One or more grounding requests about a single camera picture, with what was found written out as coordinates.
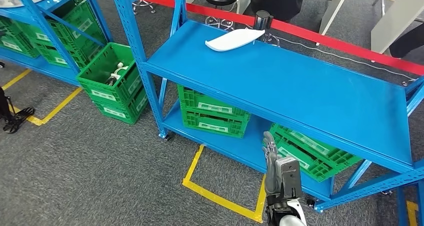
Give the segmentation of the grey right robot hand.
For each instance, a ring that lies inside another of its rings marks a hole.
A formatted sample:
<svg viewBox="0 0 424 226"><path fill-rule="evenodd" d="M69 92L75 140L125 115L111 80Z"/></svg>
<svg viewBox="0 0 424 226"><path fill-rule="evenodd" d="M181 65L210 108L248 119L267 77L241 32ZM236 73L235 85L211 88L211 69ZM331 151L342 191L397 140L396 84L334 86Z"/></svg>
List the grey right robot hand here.
<svg viewBox="0 0 424 226"><path fill-rule="evenodd" d="M263 133L263 142L266 144L262 148L265 156L266 173L264 181L264 189L266 195L273 195L281 191L281 175L277 173L276 162L280 158L274 141L274 137L269 131Z"/></svg>

